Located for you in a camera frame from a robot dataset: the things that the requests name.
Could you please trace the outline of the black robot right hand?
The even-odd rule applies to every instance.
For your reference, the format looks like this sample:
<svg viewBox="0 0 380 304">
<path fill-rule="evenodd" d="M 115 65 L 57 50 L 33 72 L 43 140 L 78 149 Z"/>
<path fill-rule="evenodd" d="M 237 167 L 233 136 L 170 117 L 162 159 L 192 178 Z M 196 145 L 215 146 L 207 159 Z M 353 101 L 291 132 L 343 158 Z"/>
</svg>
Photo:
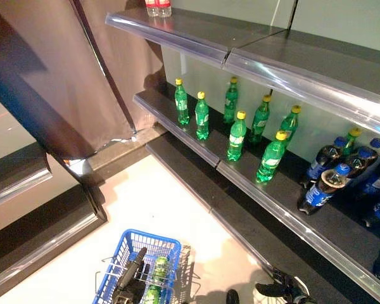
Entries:
<svg viewBox="0 0 380 304">
<path fill-rule="evenodd" d="M 277 268 L 271 272 L 271 284 L 256 283 L 255 289 L 264 296 L 282 297 L 286 303 L 306 303 L 310 296 L 308 288 L 296 276 L 291 276 Z"/>
</svg>

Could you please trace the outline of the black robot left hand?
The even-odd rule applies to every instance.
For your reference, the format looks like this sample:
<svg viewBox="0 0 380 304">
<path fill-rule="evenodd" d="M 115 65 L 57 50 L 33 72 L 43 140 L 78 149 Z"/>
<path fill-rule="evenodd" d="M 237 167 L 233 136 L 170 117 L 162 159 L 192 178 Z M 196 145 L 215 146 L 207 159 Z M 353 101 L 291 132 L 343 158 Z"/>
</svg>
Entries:
<svg viewBox="0 0 380 304">
<path fill-rule="evenodd" d="M 147 248 L 143 247 L 135 259 L 128 261 L 112 294 L 112 303 L 139 303 L 144 295 L 150 265 L 144 263 Z"/>
</svg>

